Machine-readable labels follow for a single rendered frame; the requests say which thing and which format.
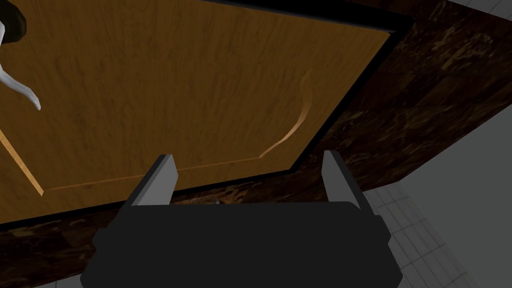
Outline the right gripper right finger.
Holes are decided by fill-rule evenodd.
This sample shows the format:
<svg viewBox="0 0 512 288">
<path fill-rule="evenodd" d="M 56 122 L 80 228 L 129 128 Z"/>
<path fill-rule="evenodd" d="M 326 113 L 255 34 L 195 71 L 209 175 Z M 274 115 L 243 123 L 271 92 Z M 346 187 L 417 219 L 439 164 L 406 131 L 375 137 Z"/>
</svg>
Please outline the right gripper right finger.
<svg viewBox="0 0 512 288">
<path fill-rule="evenodd" d="M 324 151 L 321 176 L 328 202 L 348 202 L 361 208 L 349 184 L 348 169 L 337 151 Z"/>
</svg>

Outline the brown wooden door leaf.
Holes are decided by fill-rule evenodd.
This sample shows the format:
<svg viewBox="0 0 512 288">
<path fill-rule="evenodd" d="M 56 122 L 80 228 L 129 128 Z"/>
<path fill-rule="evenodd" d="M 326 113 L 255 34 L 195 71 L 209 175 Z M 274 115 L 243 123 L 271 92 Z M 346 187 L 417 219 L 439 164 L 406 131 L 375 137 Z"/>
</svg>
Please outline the brown wooden door leaf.
<svg viewBox="0 0 512 288">
<path fill-rule="evenodd" d="M 290 169 L 390 37 L 203 0 L 8 0 L 0 224 L 125 200 L 161 154 L 178 190 Z"/>
</svg>

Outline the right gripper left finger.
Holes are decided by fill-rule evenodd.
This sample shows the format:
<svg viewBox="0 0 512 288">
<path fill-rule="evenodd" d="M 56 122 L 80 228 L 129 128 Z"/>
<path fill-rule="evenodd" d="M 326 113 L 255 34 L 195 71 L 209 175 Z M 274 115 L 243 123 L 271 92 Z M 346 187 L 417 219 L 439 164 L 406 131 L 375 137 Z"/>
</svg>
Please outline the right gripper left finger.
<svg viewBox="0 0 512 288">
<path fill-rule="evenodd" d="M 131 206 L 169 205 L 178 171 L 171 154 L 162 154 L 130 195 Z"/>
</svg>

